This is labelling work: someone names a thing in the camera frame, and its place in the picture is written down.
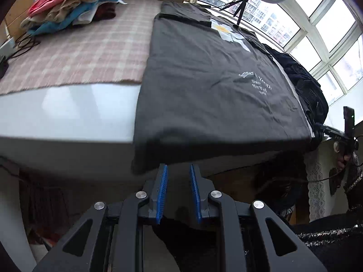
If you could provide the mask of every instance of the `pink plaid fabric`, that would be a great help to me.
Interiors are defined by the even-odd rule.
[[[71,84],[140,83],[161,1],[125,2],[116,5],[114,19],[40,37],[38,46],[9,62],[0,95]]]

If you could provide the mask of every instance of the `white lace cloth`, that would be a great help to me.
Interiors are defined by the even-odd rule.
[[[306,153],[304,162],[306,165],[307,179],[309,181],[324,179],[322,166],[319,163],[318,150]],[[308,189],[311,222],[324,217],[326,209],[324,184],[323,182],[309,183]]]

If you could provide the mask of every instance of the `white cloth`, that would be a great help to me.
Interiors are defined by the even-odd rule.
[[[92,19],[94,17],[94,15],[96,14],[96,11],[99,7],[99,5],[104,4],[104,3],[120,3],[123,5],[126,5],[127,3],[125,3],[123,0],[118,0],[117,2],[110,2],[110,1],[102,1],[102,2],[98,2],[96,5],[94,5],[92,7],[91,10],[85,11],[82,14],[80,14],[73,22],[73,25],[76,24],[88,24],[92,22]]]
[[[233,41],[237,42],[243,47],[244,50],[251,52],[249,48],[242,41],[244,37],[239,33],[233,32],[233,29],[230,26],[226,24],[219,24],[216,20],[212,18],[211,18],[211,23],[212,23],[212,29],[217,30],[223,40],[228,42],[233,42]]]

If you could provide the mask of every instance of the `maroon cloth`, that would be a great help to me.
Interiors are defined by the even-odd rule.
[[[115,8],[116,8],[116,3],[103,3],[99,5],[92,21],[115,18],[116,17]]]

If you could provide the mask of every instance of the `beige sweater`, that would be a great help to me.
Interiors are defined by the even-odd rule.
[[[92,3],[97,0],[64,0],[63,3],[55,5],[53,8],[39,13],[33,17],[27,17],[22,21],[20,27],[24,30],[29,30],[33,26],[41,25],[46,21],[62,22],[65,17],[74,8],[76,8],[82,2]]]

